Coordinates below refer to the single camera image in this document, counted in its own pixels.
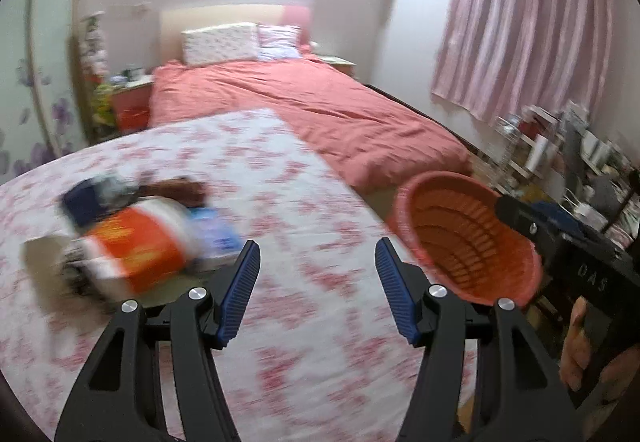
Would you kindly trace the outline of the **person right hand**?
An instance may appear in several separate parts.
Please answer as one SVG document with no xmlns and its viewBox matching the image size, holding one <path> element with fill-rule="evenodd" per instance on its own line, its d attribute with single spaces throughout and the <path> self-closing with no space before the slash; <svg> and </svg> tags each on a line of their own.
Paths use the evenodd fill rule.
<svg viewBox="0 0 640 442">
<path fill-rule="evenodd" d="M 582 328 L 582 320 L 587 312 L 588 301 L 579 297 L 570 314 L 570 327 L 564 339 L 560 359 L 560 378 L 570 390 L 578 391 L 582 386 L 582 374 L 591 358 L 589 340 Z M 604 385 L 605 401 L 619 399 L 628 389 L 639 369 L 639 347 L 629 348 L 600 373 L 600 382 Z"/>
</svg>

